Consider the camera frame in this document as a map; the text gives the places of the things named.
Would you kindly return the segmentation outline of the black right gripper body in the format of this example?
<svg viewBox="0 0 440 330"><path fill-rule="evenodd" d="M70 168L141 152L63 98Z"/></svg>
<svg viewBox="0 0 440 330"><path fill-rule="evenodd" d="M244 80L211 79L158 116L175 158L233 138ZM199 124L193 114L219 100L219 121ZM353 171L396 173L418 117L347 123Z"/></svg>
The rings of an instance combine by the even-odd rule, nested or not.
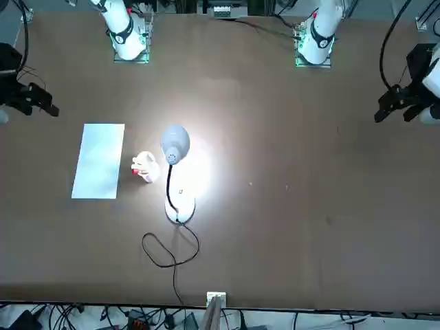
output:
<svg viewBox="0 0 440 330"><path fill-rule="evenodd" d="M1 43L1 106L14 107L14 97L27 87L17 81L22 55L8 43Z"/></svg>

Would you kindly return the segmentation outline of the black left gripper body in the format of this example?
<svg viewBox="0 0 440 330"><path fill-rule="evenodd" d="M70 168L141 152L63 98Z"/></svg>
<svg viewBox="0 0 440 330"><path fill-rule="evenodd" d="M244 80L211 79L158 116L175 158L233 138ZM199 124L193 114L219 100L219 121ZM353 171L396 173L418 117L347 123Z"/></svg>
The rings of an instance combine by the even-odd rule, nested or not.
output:
<svg viewBox="0 0 440 330"><path fill-rule="evenodd" d="M406 57L410 82L401 88L411 102L435 101L435 44L418 43Z"/></svg>

